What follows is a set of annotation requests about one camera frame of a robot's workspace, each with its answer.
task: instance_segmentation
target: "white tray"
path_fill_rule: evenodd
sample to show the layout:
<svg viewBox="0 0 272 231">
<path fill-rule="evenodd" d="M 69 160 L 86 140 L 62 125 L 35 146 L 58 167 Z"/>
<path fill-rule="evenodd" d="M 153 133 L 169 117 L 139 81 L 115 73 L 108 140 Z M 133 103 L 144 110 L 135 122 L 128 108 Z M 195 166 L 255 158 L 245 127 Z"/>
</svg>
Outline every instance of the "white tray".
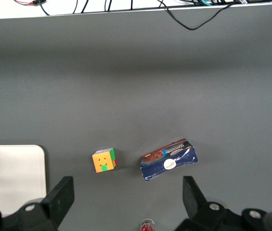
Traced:
<svg viewBox="0 0 272 231">
<path fill-rule="evenodd" d="M 0 145 L 0 211 L 46 196 L 45 153 L 37 145 Z"/>
</svg>

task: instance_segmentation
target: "white label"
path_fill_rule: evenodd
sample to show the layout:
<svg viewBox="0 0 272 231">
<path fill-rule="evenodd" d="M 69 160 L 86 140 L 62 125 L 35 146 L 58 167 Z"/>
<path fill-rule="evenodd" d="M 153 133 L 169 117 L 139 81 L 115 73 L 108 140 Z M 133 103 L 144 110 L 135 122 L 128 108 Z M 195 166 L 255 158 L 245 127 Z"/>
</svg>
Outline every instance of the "white label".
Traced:
<svg viewBox="0 0 272 231">
<path fill-rule="evenodd" d="M 172 159 L 167 159 L 164 161 L 164 167 L 166 170 L 173 169 L 176 166 L 176 163 Z"/>
</svg>

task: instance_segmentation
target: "small bottle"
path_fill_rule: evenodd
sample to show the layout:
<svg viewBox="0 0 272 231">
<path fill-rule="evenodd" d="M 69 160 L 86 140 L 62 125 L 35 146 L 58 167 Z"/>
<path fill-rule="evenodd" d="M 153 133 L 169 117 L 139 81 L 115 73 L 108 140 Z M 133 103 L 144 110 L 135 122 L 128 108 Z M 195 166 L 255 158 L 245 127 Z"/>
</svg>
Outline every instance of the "small bottle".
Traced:
<svg viewBox="0 0 272 231">
<path fill-rule="evenodd" d="M 140 231 L 155 231 L 155 222 L 152 219 L 144 219 L 140 223 Z"/>
</svg>

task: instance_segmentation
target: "rubik's cube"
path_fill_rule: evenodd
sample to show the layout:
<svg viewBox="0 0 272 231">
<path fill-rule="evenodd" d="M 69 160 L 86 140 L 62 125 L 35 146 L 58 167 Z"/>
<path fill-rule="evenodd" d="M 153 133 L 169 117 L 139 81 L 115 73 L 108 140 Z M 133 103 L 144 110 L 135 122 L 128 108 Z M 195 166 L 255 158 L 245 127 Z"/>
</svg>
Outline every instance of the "rubik's cube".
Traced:
<svg viewBox="0 0 272 231">
<path fill-rule="evenodd" d="M 99 150 L 92 155 L 96 172 L 112 170 L 117 165 L 113 148 Z"/>
</svg>

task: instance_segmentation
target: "black cable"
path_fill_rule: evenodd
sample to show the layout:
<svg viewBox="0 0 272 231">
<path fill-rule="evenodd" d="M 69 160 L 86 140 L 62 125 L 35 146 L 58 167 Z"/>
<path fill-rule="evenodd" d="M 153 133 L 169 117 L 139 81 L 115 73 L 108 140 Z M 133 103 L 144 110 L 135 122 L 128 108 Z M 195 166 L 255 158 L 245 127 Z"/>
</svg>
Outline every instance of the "black cable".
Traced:
<svg viewBox="0 0 272 231">
<path fill-rule="evenodd" d="M 75 6 L 73 14 L 76 12 L 77 6 L 78 6 L 78 0 L 76 1 L 76 6 Z"/>
<path fill-rule="evenodd" d="M 194 0 L 181 0 L 181 1 L 192 3 L 194 6 L 206 6 L 204 3 L 202 3 L 202 2 L 195 2 Z"/>
<path fill-rule="evenodd" d="M 46 15 L 50 16 L 50 14 L 48 14 L 48 13 L 44 10 L 44 7 L 41 5 L 40 0 L 39 0 L 39 5 L 40 5 L 41 9 L 44 11 L 44 13 L 45 13 Z"/>
<path fill-rule="evenodd" d="M 108 12 L 110 12 L 111 3 L 112 3 L 112 0 L 110 0 L 110 2 L 109 2 Z"/>
<path fill-rule="evenodd" d="M 217 0 L 218 5 L 228 5 L 225 0 Z"/>
<path fill-rule="evenodd" d="M 84 5 L 84 7 L 83 7 L 83 9 L 82 9 L 81 13 L 83 13 L 83 12 L 84 12 L 84 10 L 86 9 L 86 7 L 87 7 L 87 5 L 88 5 L 88 2 L 89 2 L 89 0 L 87 0 L 87 1 L 86 1 L 86 4 Z"/>
<path fill-rule="evenodd" d="M 160 2 L 160 5 L 159 5 L 159 7 L 158 8 L 160 8 L 161 7 L 161 4 L 164 2 L 164 0 L 161 0 L 161 2 Z"/>
<path fill-rule="evenodd" d="M 169 10 L 168 6 L 166 6 L 164 3 L 162 3 L 164 5 L 164 7 L 166 8 L 167 13 L 171 16 L 171 18 L 173 18 L 178 24 L 180 24 L 181 26 L 183 26 L 184 28 L 186 28 L 187 30 L 197 30 L 198 28 L 202 27 L 204 24 L 208 23 L 209 21 L 211 21 L 213 18 L 215 18 L 221 11 L 228 9 L 229 7 L 231 7 L 232 5 L 236 4 L 239 0 L 235 0 L 233 2 L 231 2 L 229 5 L 227 5 L 226 7 L 221 8 L 219 11 L 217 11 L 210 19 L 206 20 L 204 23 L 202 23 L 201 25 L 191 28 L 188 27 L 186 25 L 184 25 L 181 21 L 179 21 L 173 14 L 172 12 Z"/>
</svg>

